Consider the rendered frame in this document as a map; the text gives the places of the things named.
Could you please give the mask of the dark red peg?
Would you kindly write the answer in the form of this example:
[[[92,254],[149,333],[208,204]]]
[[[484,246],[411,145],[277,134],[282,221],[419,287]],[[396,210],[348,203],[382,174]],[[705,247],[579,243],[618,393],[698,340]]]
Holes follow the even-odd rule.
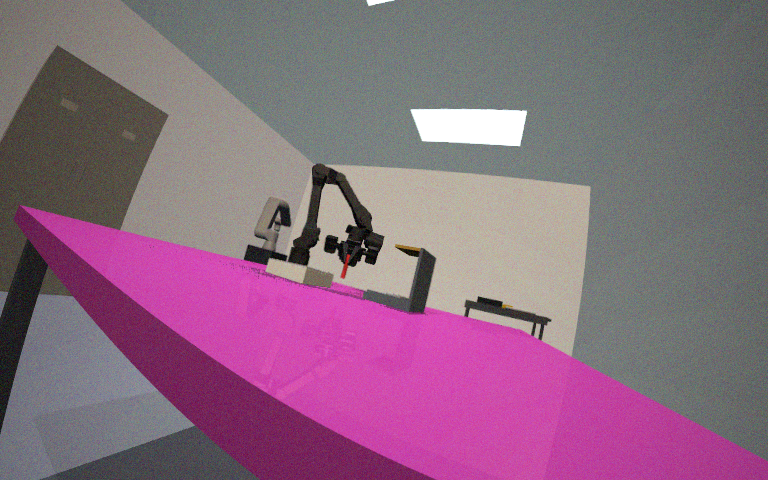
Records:
[[[341,273],[341,277],[340,277],[340,278],[342,278],[342,279],[344,279],[344,278],[345,278],[345,275],[346,275],[346,271],[347,271],[347,268],[348,268],[348,265],[347,265],[347,263],[348,263],[348,260],[349,260],[350,256],[351,256],[351,255],[348,255],[348,254],[347,254],[347,256],[346,256],[345,264],[344,264],[344,266],[343,266],[343,270],[342,270],[342,273]]]

